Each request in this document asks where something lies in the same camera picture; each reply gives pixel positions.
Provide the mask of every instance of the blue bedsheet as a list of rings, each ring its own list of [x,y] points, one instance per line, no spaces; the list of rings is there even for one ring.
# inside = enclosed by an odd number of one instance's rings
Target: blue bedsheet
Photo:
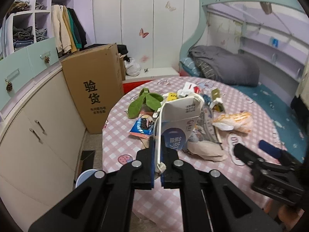
[[[281,142],[288,152],[303,162],[307,149],[307,135],[298,124],[293,110],[263,84],[257,87],[233,86],[256,101],[275,122]]]

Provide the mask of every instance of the blue bucket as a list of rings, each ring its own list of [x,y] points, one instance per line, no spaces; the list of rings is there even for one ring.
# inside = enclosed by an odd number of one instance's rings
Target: blue bucket
[[[77,188],[80,184],[82,184],[86,179],[88,179],[91,175],[93,175],[96,171],[99,171],[98,169],[88,169],[80,174],[78,176],[75,188]]]

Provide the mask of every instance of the green plush toy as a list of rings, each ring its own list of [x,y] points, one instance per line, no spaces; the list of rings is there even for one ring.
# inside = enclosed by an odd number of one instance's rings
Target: green plush toy
[[[139,93],[139,97],[129,105],[128,118],[138,117],[143,104],[146,104],[149,108],[156,111],[161,107],[160,102],[162,101],[163,97],[160,94],[149,92],[148,88],[143,88]]]

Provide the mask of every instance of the white cabinet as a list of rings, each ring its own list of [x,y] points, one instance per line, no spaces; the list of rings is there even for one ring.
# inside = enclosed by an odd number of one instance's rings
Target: white cabinet
[[[0,176],[0,196],[7,210],[23,231],[51,207],[17,190]]]
[[[16,112],[23,108],[7,123],[6,132],[0,130],[0,136],[5,132],[0,197],[18,226],[28,231],[72,191],[85,126],[62,71],[21,101]]]
[[[85,126],[74,105],[63,72],[45,84],[23,110],[42,140],[75,170]]]
[[[30,198],[55,205],[72,191],[75,172],[30,129],[21,110],[1,142],[0,176]]]

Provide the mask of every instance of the gray blanket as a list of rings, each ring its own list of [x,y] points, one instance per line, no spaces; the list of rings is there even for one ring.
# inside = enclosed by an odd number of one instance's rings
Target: gray blanket
[[[189,51],[205,78],[228,85],[257,86],[260,70],[245,54],[233,54],[218,46],[194,46]]]

